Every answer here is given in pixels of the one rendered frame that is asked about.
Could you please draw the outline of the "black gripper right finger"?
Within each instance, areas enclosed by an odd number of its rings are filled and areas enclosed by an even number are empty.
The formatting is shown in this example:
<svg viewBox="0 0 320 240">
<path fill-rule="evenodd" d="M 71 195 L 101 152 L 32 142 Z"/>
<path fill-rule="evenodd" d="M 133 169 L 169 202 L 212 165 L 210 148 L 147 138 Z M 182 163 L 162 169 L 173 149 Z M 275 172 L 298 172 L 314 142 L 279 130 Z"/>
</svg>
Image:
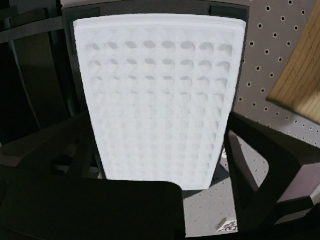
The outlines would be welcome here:
<svg viewBox="0 0 320 240">
<path fill-rule="evenodd" d="M 268 162 L 269 170 L 260 187 L 246 163 L 237 136 Z M 276 205 L 310 197 L 320 185 L 319 147 L 232 110 L 223 141 L 238 232 L 256 229 Z"/>
</svg>

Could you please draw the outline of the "white multi-well plate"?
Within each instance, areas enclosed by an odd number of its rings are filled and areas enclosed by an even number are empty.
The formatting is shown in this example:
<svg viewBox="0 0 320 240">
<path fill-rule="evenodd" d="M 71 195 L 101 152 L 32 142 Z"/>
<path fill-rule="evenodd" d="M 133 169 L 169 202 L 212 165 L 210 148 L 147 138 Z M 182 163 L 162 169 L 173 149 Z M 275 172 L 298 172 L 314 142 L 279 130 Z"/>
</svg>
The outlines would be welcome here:
<svg viewBox="0 0 320 240">
<path fill-rule="evenodd" d="M 107 179 L 208 189 L 232 107 L 246 22 L 149 13 L 84 18 L 73 25 Z"/>
</svg>

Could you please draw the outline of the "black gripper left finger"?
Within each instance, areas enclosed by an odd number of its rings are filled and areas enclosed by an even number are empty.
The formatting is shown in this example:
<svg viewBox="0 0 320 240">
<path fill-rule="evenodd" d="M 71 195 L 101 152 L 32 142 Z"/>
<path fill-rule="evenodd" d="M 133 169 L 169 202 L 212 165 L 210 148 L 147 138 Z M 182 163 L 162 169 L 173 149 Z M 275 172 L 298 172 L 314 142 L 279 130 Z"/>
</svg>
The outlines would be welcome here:
<svg viewBox="0 0 320 240">
<path fill-rule="evenodd" d="M 20 170 L 51 173 L 51 161 L 80 135 L 65 175 L 88 177 L 95 141 L 89 110 L 0 146 L 0 164 Z"/>
</svg>

